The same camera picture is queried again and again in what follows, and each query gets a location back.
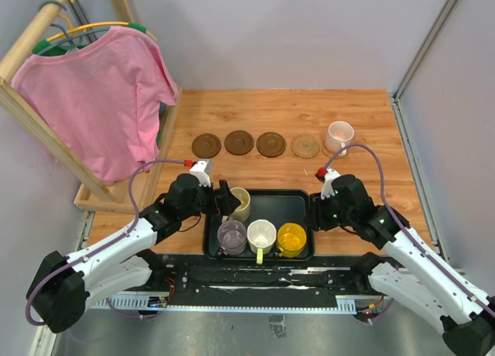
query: beige mug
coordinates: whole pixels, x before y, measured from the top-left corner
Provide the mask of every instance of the beige mug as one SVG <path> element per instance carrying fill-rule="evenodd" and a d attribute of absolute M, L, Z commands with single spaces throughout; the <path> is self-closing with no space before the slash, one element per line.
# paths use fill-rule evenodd
<path fill-rule="evenodd" d="M 244 222 L 251 214 L 251 196 L 244 188 L 240 187 L 231 188 L 230 191 L 241 202 L 241 205 L 230 216 L 224 217 L 222 221 L 225 222 L 229 219 Z"/>

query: coaster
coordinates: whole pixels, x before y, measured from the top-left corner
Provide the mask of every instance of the coaster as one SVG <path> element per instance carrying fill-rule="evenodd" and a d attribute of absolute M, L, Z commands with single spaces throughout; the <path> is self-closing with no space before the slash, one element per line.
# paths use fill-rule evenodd
<path fill-rule="evenodd" d="M 325 141 L 323 141 L 322 143 L 322 152 L 325 154 L 325 156 L 332 157 L 332 153 L 330 153 L 330 151 L 325 146 Z"/>
<path fill-rule="evenodd" d="M 259 136 L 256 148 L 263 156 L 277 157 L 285 151 L 285 140 L 278 133 L 268 132 Z"/>
<path fill-rule="evenodd" d="M 218 137 L 213 134 L 198 135 L 193 141 L 194 155 L 200 159 L 210 159 L 216 156 L 221 148 L 222 143 Z"/>
<path fill-rule="evenodd" d="M 319 153 L 318 139 L 311 134 L 301 134 L 295 137 L 291 142 L 291 150 L 294 155 L 303 159 L 311 159 Z"/>
<path fill-rule="evenodd" d="M 236 130 L 225 138 L 225 149 L 232 155 L 245 155 L 253 149 L 254 139 L 244 130 Z"/>

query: metal floor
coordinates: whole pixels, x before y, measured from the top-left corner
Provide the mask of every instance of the metal floor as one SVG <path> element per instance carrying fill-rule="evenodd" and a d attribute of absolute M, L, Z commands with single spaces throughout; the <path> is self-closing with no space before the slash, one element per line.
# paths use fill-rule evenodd
<path fill-rule="evenodd" d="M 373 326 L 351 315 L 288 314 L 285 336 L 274 332 L 265 313 L 166 312 L 140 321 L 89 310 L 59 335 L 52 356 L 452 355 L 440 334 L 399 303 Z"/>

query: pink t-shirt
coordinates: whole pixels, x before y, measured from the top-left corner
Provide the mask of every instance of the pink t-shirt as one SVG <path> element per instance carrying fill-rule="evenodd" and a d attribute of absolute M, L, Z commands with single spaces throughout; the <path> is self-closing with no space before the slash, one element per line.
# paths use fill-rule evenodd
<path fill-rule="evenodd" d="M 160 101 L 177 93 L 156 43 L 120 26 L 73 53 L 32 55 L 12 86 L 106 184 L 156 158 Z"/>

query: mug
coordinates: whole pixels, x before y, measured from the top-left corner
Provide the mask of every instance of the mug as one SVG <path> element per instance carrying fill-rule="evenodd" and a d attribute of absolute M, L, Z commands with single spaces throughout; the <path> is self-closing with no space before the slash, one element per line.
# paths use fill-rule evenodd
<path fill-rule="evenodd" d="M 325 138 L 325 147 L 335 153 L 348 145 L 354 137 L 354 129 L 346 122 L 333 122 L 328 127 Z M 342 151 L 339 157 L 345 156 L 347 150 Z"/>
<path fill-rule="evenodd" d="M 258 219 L 247 228 L 247 241 L 251 250 L 256 254 L 256 263 L 263 263 L 263 255 L 271 251 L 277 238 L 275 226 L 265 219 Z"/>
<path fill-rule="evenodd" d="M 278 229 L 277 248 L 280 256 L 294 258 L 301 254 L 306 246 L 306 231 L 295 223 L 286 223 Z"/>
<path fill-rule="evenodd" d="M 217 231 L 220 247 L 227 255 L 239 255 L 246 249 L 246 227 L 239 221 L 222 223 Z"/>
<path fill-rule="evenodd" d="M 251 196 L 244 188 L 240 187 L 231 188 L 230 191 L 241 202 L 241 205 L 229 217 L 224 217 L 222 221 L 225 222 L 227 219 L 233 219 L 244 222 L 249 218 L 249 214 L 251 213 Z"/>

